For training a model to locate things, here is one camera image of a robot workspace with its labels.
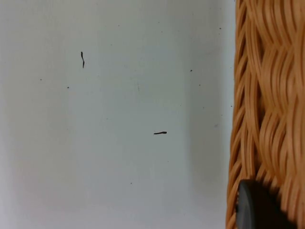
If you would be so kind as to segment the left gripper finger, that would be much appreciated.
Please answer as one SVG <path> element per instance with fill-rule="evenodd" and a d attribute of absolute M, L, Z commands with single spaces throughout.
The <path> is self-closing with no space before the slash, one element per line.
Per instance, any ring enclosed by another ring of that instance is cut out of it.
<path fill-rule="evenodd" d="M 238 229 L 295 229 L 279 208 L 275 196 L 257 181 L 243 179 L 238 187 L 235 205 Z"/>

